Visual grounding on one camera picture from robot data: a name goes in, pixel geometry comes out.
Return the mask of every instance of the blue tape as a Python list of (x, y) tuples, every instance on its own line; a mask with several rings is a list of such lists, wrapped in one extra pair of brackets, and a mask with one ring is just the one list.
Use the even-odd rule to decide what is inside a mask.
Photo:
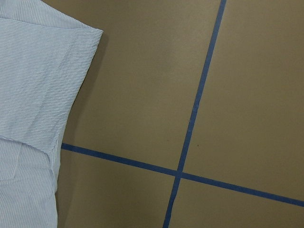
[(249, 188), (245, 188), (245, 187), (242, 187), (242, 186), (229, 184), (229, 183), (221, 182), (221, 181), (218, 181), (218, 180), (213, 180), (213, 179), (209, 179), (209, 178), (205, 178), (205, 177), (200, 177), (200, 176), (196, 176), (196, 175), (188, 174), (188, 173), (184, 173), (184, 172), (179, 173), (176, 170), (171, 170), (171, 169), (167, 169), (167, 168), (164, 168), (164, 167), (151, 165), (151, 164), (147, 164), (147, 163), (144, 163), (144, 162), (135, 161), (135, 160), (131, 160), (131, 159), (123, 158), (123, 157), (118, 157), (118, 156), (115, 156), (115, 155), (110, 155), (110, 154), (106, 154), (106, 153), (102, 153), (102, 152), (98, 152), (98, 151), (93, 151), (93, 150), (90, 150), (90, 149), (86, 149), (86, 148), (82, 148), (82, 147), (78, 147), (78, 146), (73, 146), (73, 145), (66, 144), (66, 143), (63, 143), (61, 148), (64, 149), (64, 150), (77, 152), (77, 153), (93, 156), (93, 157), (96, 157), (96, 158), (102, 158), (102, 159), (105, 159), (105, 160), (118, 162), (118, 163), (126, 164), (126, 165), (131, 165), (131, 166), (134, 166), (134, 167), (137, 167), (137, 168), (142, 168), (142, 169), (145, 169), (145, 170), (151, 170), (151, 171), (154, 171), (154, 172), (159, 172), (159, 173), (167, 174), (167, 175), (170, 175), (170, 176), (175, 176), (175, 180), (174, 180), (174, 184), (173, 184), (173, 189), (174, 189), (173, 193), (175, 195), (174, 195), (174, 197), (170, 197), (170, 200), (175, 199), (177, 191), (178, 191), (178, 187), (179, 187), (179, 184), (180, 184), (180, 181), (181, 181), (181, 178), (183, 178), (183, 179), (187, 179), (187, 180), (190, 180), (190, 181), (196, 181), (196, 182), (204, 183), (204, 184), (207, 184), (207, 185), (212, 185), (212, 186), (216, 186), (216, 187), (220, 187), (220, 188), (224, 188), (224, 189), (238, 191), (238, 192), (242, 192), (242, 193), (245, 193), (245, 194), (250, 194), (250, 195), (259, 196), (259, 197), (270, 199), (270, 200), (280, 201), (280, 202), (304, 207), (304, 201), (301, 201), (301, 200), (298, 200), (298, 199), (292, 199), (292, 198), (279, 196), (279, 195), (275, 195), (275, 194), (271, 194), (271, 193), (267, 193), (267, 192), (263, 192), (263, 191), (249, 189)]
[(249, 188), (241, 187), (241, 186), (234, 185), (234, 184), (228, 184), (228, 183), (224, 183), (224, 182), (221, 182), (218, 180), (212, 180), (212, 179), (208, 179), (205, 177), (199, 177), (199, 176), (188, 174), (188, 173), (183, 173), (181, 177), (184, 179), (188, 179), (190, 181), (196, 181), (196, 182), (200, 182), (200, 183), (204, 183), (204, 184), (208, 184), (208, 185), (212, 185), (212, 186), (216, 186), (216, 187), (220, 187), (220, 188), (224, 188), (224, 189), (238, 191), (238, 192), (246, 193), (249, 195), (259, 196), (259, 197), (270, 199), (270, 200), (276, 200), (276, 201), (280, 201), (283, 203), (289, 203), (289, 204), (297, 205), (300, 207), (304, 207), (304, 201), (297, 200), (297, 199), (295, 200), (295, 199), (284, 197), (284, 196), (278, 196), (275, 194), (258, 191), (258, 190), (254, 190), (254, 189), (249, 189)]
[(193, 104), (193, 108), (192, 108), (192, 112), (191, 112), (191, 117), (190, 117), (189, 124), (188, 124), (188, 129), (187, 129), (187, 133), (186, 133), (186, 136), (185, 136), (184, 145), (183, 145), (183, 148), (181, 150), (180, 161), (179, 161), (179, 165), (178, 165), (178, 168), (177, 168), (178, 176), (176, 176), (175, 180), (174, 180), (174, 184), (173, 184), (172, 191), (171, 191), (171, 196), (170, 196), (170, 199), (169, 199), (169, 203), (168, 203), (168, 207), (167, 207), (167, 211), (166, 211), (166, 215), (165, 215), (165, 220), (164, 220), (164, 223), (163, 223), (163, 226), (162, 226), (163, 228), (168, 228), (169, 227), (169, 223), (170, 223), (170, 219), (171, 219), (171, 213), (172, 213), (172, 207), (173, 207), (174, 200), (176, 198), (177, 191), (178, 191), (178, 188), (179, 188), (179, 184), (180, 184), (180, 180), (181, 180), (181, 174), (182, 174), (182, 171), (184, 169), (184, 165), (185, 165), (185, 161), (186, 161), (186, 157), (187, 157), (187, 153), (188, 153), (188, 149), (189, 149), (189, 145), (190, 145), (190, 140), (191, 140), (191, 137), (192, 137), (192, 132), (193, 132), (198, 108), (199, 108), (199, 105), (200, 105), (200, 100), (201, 100), (203, 90), (204, 90), (204, 86), (205, 86), (205, 83), (206, 83), (206, 78), (207, 78), (207, 74), (208, 74), (208, 71), (209, 71), (209, 66), (210, 66), (210, 63), (211, 63), (215, 43), (216, 43), (216, 40), (217, 40), (217, 37), (218, 37), (220, 23), (222, 21), (222, 17), (223, 17), (223, 14), (224, 14), (225, 5), (226, 5), (226, 0), (221, 0), (220, 5), (219, 5), (219, 9), (218, 9), (217, 18), (216, 18), (214, 28), (213, 28), (211, 40), (210, 40), (210, 43), (209, 43), (209, 47), (208, 47), (203, 71), (202, 71), (202, 74), (201, 74), (201, 77), (200, 77), (199, 87), (198, 87), (198, 90), (196, 92), (196, 96), (195, 96), (195, 100), (194, 100), (194, 104)]
[(160, 167), (157, 165), (151, 165), (151, 164), (147, 164), (144, 162), (135, 161), (135, 160), (131, 160), (131, 159), (123, 158), (123, 157), (118, 157), (118, 156), (107, 154), (107, 153), (93, 151), (93, 150), (89, 150), (89, 149), (78, 147), (78, 146), (73, 146), (73, 145), (66, 144), (66, 143), (63, 143), (61, 148), (64, 150), (73, 151), (73, 152), (77, 152), (77, 153), (81, 153), (81, 154), (85, 154), (85, 155), (90, 155), (93, 157), (102, 158), (105, 160), (118, 162), (121, 164), (131, 165), (131, 166), (142, 168), (145, 170), (151, 170), (151, 171), (155, 171), (155, 172), (164, 173), (164, 174), (167, 174), (170, 176), (176, 176), (176, 170), (167, 169), (167, 168)]

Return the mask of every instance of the brown floor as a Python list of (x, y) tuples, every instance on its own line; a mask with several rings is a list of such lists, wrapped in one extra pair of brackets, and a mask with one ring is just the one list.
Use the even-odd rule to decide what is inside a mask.
[[(64, 142), (177, 169), (220, 0), (44, 0), (104, 30)], [(304, 200), (304, 2), (228, 0), (186, 173)], [(62, 150), (59, 228), (161, 228), (174, 177)], [(170, 228), (301, 228), (304, 208), (181, 180)]]

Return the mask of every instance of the blue tape line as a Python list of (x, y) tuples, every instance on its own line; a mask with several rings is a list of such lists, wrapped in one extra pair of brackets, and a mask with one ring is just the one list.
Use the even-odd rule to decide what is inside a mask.
[(224, 182), (221, 182), (218, 180), (212, 180), (212, 179), (208, 179), (205, 177), (199, 177), (199, 176), (188, 174), (188, 173), (183, 173), (181, 175), (181, 177), (184, 179), (188, 179), (190, 181), (196, 181), (196, 182), (200, 182), (200, 183), (204, 183), (204, 184), (208, 184), (208, 185), (212, 185), (212, 186), (216, 186), (216, 187), (220, 187), (220, 188), (224, 188), (224, 189), (238, 191), (238, 192), (246, 193), (249, 195), (259, 196), (259, 197), (270, 199), (270, 200), (276, 200), (276, 201), (280, 201), (283, 203), (289, 203), (289, 204), (297, 205), (300, 207), (304, 207), (304, 201), (297, 200), (297, 199), (295, 200), (295, 199), (284, 197), (284, 196), (278, 196), (275, 194), (258, 191), (258, 190), (254, 190), (254, 189), (249, 189), (249, 188), (241, 187), (241, 186), (234, 185), (234, 184), (228, 184), (228, 183), (224, 183)]
[(163, 228), (168, 228), (169, 227), (169, 223), (170, 223), (170, 219), (171, 219), (171, 213), (172, 213), (172, 207), (173, 207), (174, 200), (176, 198), (177, 191), (178, 191), (178, 188), (179, 188), (179, 184), (180, 184), (180, 180), (181, 180), (181, 173), (184, 169), (184, 165), (185, 165), (185, 161), (186, 161), (186, 157), (187, 157), (187, 153), (188, 153), (188, 149), (189, 149), (189, 145), (190, 145), (190, 140), (191, 140), (191, 137), (192, 137), (192, 132), (193, 132), (198, 108), (199, 108), (199, 105), (200, 105), (200, 99), (202, 97), (204, 86), (205, 86), (205, 83), (206, 83), (206, 78), (207, 78), (207, 74), (208, 74), (208, 71), (209, 71), (209, 66), (210, 66), (210, 63), (211, 63), (215, 43), (216, 43), (216, 40), (217, 40), (217, 37), (218, 37), (220, 23), (222, 21), (222, 17), (223, 17), (223, 14), (224, 14), (225, 5), (226, 5), (226, 0), (221, 0), (220, 5), (219, 5), (219, 9), (218, 9), (217, 18), (216, 18), (214, 28), (213, 28), (211, 40), (210, 40), (210, 43), (209, 43), (209, 47), (208, 47), (203, 71), (202, 71), (202, 74), (201, 74), (201, 77), (200, 77), (199, 87), (198, 87), (198, 90), (197, 90), (197, 93), (196, 93), (196, 96), (195, 96), (195, 100), (194, 100), (194, 104), (193, 104), (193, 108), (192, 108), (192, 112), (191, 112), (191, 117), (190, 117), (189, 124), (188, 124), (188, 129), (187, 129), (187, 133), (186, 133), (186, 136), (185, 136), (184, 145), (183, 145), (183, 148), (181, 150), (180, 161), (179, 161), (179, 165), (178, 165), (178, 168), (177, 168), (177, 172), (178, 172), (177, 174), (178, 175), (175, 177), (174, 184), (173, 184), (173, 187), (172, 187), (171, 196), (170, 196), (170, 199), (169, 199), (169, 203), (168, 203), (168, 207), (167, 207), (167, 211), (166, 211), (166, 215), (165, 215), (165, 220), (164, 220), (164, 223), (163, 223), (163, 226), (162, 226)]
[(279, 195), (275, 195), (275, 194), (271, 194), (271, 193), (267, 193), (267, 192), (263, 192), (263, 191), (258, 191), (258, 190), (254, 190), (254, 189), (249, 189), (249, 188), (245, 188), (242, 186), (229, 184), (229, 183), (221, 182), (218, 180), (200, 177), (200, 176), (196, 176), (196, 175), (188, 174), (188, 173), (184, 173), (184, 172), (178, 173), (175, 170), (171, 170), (171, 169), (167, 169), (167, 168), (163, 168), (160, 166), (151, 165), (151, 164), (147, 164), (144, 162), (135, 161), (135, 160), (127, 159), (127, 158), (122, 158), (122, 157), (118, 157), (115, 155), (110, 155), (110, 154), (106, 154), (106, 153), (102, 153), (102, 152), (98, 152), (98, 151), (93, 151), (90, 149), (73, 146), (73, 145), (66, 144), (66, 143), (63, 143), (61, 148), (64, 150), (77, 152), (77, 153), (81, 153), (81, 154), (85, 154), (85, 155), (89, 155), (89, 156), (93, 156), (93, 157), (97, 157), (97, 158), (102, 158), (105, 160), (118, 162), (121, 164), (131, 165), (131, 166), (142, 168), (145, 170), (151, 170), (154, 172), (160, 172), (160, 173), (167, 174), (170, 176), (175, 176), (176, 178), (175, 178), (174, 184), (173, 184), (173, 187), (174, 187), (173, 192), (175, 194), (177, 193), (177, 188), (180, 184), (181, 178), (183, 178), (183, 179), (187, 179), (190, 181), (196, 181), (196, 182), (204, 183), (207, 185), (212, 185), (212, 186), (216, 186), (216, 187), (220, 187), (220, 188), (224, 188), (224, 189), (238, 191), (238, 192), (242, 192), (242, 193), (246, 193), (246, 194), (250, 194), (250, 195), (254, 195), (254, 196), (259, 196), (259, 197), (270, 199), (270, 200), (280, 201), (280, 202), (304, 207), (304, 201), (301, 201), (298, 199), (295, 200), (292, 198), (279, 196)]
[(90, 155), (93, 157), (102, 158), (102, 159), (106, 159), (109, 161), (118, 162), (121, 164), (131, 165), (131, 166), (142, 168), (145, 170), (151, 170), (151, 171), (155, 171), (155, 172), (164, 173), (164, 174), (167, 174), (170, 176), (176, 176), (176, 170), (167, 169), (167, 168), (160, 167), (157, 165), (151, 165), (151, 164), (147, 164), (147, 163), (140, 162), (140, 161), (135, 161), (135, 160), (131, 160), (131, 159), (123, 158), (123, 157), (118, 157), (115, 155), (110, 155), (107, 153), (93, 151), (93, 150), (89, 150), (89, 149), (78, 147), (78, 146), (73, 146), (73, 145), (66, 144), (66, 143), (63, 143), (61, 148), (64, 150), (73, 151), (73, 152), (77, 152), (77, 153), (81, 153), (81, 154), (85, 154), (85, 155)]

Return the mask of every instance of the shirt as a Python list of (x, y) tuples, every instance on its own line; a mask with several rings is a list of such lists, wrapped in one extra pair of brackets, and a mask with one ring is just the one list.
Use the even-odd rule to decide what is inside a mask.
[(0, 0), (0, 228), (55, 228), (60, 147), (102, 30)]

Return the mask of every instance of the striped shirt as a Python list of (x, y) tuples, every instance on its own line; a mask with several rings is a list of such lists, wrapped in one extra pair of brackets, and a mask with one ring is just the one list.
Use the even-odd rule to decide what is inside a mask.
[(0, 228), (55, 228), (67, 117), (102, 31), (40, 0), (0, 0)]

